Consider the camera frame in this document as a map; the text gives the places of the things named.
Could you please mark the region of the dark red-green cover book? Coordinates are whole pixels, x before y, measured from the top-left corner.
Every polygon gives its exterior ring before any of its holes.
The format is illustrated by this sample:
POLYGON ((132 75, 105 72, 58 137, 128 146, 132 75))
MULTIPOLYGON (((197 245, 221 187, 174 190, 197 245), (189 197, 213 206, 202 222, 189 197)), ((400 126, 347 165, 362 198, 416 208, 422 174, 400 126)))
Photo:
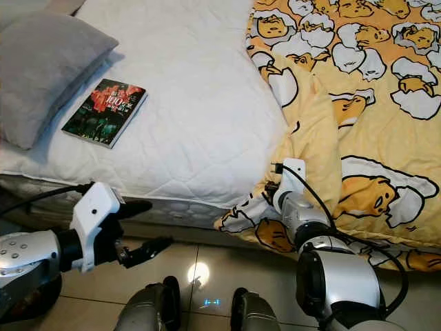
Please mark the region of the dark red-green cover book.
POLYGON ((63 124, 62 132, 111 149, 146 97, 141 86, 101 79, 63 124))

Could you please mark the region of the yellow cartoon egg blanket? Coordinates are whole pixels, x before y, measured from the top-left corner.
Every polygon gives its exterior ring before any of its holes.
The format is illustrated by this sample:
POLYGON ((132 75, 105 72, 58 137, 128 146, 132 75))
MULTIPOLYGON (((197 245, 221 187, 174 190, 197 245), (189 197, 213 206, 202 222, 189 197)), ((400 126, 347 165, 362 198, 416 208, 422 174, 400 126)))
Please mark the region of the yellow cartoon egg blanket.
POLYGON ((375 267, 441 272, 441 0, 254 0, 248 23, 286 123, 270 163, 305 161, 375 267))

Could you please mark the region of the grey bed base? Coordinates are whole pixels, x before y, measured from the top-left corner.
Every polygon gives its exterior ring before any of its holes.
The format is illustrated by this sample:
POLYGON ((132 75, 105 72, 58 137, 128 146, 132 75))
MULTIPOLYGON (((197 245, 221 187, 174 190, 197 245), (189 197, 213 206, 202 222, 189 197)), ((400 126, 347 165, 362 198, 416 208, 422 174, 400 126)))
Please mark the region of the grey bed base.
MULTIPOLYGON (((1 185, 2 197, 8 199, 2 203, 3 207, 64 186, 60 183, 29 179, 17 174, 3 174, 1 185)), ((61 193, 10 211, 4 215, 3 220, 31 229, 66 228, 72 220, 74 205, 80 198, 81 195, 78 192, 61 193)), ((227 212, 226 208, 212 207, 212 205, 198 201, 146 199, 128 195, 124 195, 123 199, 126 203, 149 201, 152 204, 150 210, 129 218, 127 220, 129 223, 214 229, 214 222, 227 212)))

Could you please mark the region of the grey robot left leg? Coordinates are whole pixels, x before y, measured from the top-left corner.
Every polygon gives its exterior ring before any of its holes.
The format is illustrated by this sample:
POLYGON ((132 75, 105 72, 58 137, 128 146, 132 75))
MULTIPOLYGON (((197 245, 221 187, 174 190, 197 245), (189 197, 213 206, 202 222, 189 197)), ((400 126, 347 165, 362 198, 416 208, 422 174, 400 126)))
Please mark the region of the grey robot left leg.
POLYGON ((180 285, 176 277, 168 275, 130 297, 114 331, 179 331, 182 324, 180 285))

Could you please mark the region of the grey robot leg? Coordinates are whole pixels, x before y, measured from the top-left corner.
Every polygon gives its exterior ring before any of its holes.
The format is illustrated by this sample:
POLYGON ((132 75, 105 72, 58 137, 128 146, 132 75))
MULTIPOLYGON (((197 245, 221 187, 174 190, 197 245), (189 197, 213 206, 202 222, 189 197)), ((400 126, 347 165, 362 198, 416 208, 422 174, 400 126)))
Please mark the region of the grey robot leg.
POLYGON ((283 331, 273 308, 258 293, 245 288, 234 291, 230 317, 231 331, 283 331))
POLYGON ((114 331, 179 331, 182 324, 180 285, 176 277, 168 275, 130 297, 114 331))

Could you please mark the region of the white quilted mattress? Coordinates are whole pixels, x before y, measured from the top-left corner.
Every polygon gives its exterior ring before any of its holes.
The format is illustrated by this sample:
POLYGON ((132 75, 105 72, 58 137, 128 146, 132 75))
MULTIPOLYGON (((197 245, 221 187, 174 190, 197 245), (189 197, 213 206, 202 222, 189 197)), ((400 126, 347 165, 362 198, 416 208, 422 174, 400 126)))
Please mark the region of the white quilted mattress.
POLYGON ((227 208, 262 179, 285 127, 245 51, 254 0, 85 0, 76 17, 119 41, 31 150, 3 143, 2 187, 104 182, 126 198, 227 208), (62 132, 102 79, 146 99, 105 148, 62 132))

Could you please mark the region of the grey robot right leg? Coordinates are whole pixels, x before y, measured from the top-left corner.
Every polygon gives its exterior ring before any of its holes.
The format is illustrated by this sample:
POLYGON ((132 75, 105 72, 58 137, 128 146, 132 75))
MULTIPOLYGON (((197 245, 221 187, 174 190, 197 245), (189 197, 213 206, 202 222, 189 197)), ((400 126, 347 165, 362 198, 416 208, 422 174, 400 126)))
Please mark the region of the grey robot right leg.
POLYGON ((283 331, 273 308, 258 293, 245 288, 234 291, 230 317, 231 331, 283 331))

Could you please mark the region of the grey pillow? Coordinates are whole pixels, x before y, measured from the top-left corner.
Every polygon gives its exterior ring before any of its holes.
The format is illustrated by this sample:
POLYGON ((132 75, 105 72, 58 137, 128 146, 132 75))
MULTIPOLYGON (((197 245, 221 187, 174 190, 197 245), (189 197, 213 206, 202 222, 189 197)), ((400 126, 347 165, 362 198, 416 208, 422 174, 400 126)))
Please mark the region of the grey pillow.
POLYGON ((28 150, 119 40, 47 10, 12 20, 1 32, 1 137, 28 150))

